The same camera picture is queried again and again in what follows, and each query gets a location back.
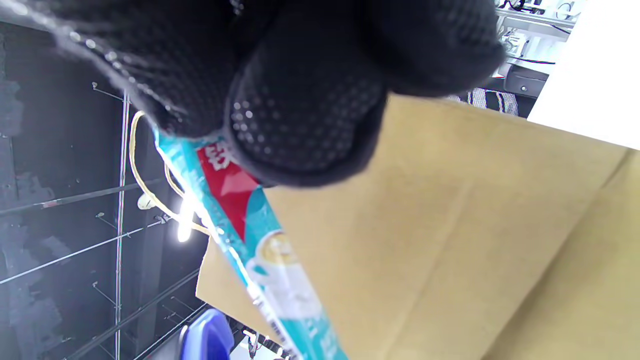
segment ceiling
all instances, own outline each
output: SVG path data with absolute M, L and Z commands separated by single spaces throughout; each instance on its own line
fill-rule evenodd
M 87 64 L 60 54 L 45 32 L 0 22 L 0 213 L 37 202 L 118 186 L 122 96 Z M 138 131 L 144 179 L 161 179 L 163 163 L 146 125 Z M 126 184 L 133 184 L 127 167 Z M 164 181 L 151 190 L 177 208 Z M 125 232 L 156 223 L 142 211 L 141 190 L 125 192 Z M 7 360 L 136 359 L 202 305 L 195 278 L 101 343 L 115 324 L 118 193 L 0 216 L 0 349 Z M 179 243 L 177 224 L 148 227 L 122 241 L 122 319 L 200 265 L 204 235 Z M 29 273 L 31 269 L 51 265 Z

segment teal packet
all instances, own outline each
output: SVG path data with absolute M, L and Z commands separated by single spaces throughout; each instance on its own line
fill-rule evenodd
M 158 152 L 281 346 L 304 360 L 346 360 L 262 186 L 237 165 L 224 140 L 194 142 L 157 130 L 155 136 Z

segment black glove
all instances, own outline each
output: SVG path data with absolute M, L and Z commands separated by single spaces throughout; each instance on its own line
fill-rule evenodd
M 222 131 L 271 184 L 363 170 L 387 92 L 439 97 L 501 63 L 491 0 L 5 0 L 162 130 Z

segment ceiling light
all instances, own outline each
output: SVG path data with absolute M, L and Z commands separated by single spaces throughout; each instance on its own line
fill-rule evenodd
M 180 205 L 180 218 L 178 219 L 178 241 L 184 243 L 191 237 L 191 223 L 195 214 L 194 207 L 185 197 Z

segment red label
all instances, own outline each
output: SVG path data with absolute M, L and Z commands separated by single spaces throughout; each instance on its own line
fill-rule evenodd
M 249 198 L 258 188 L 258 182 L 236 164 L 224 143 L 216 142 L 201 148 L 198 158 L 211 195 L 244 241 Z

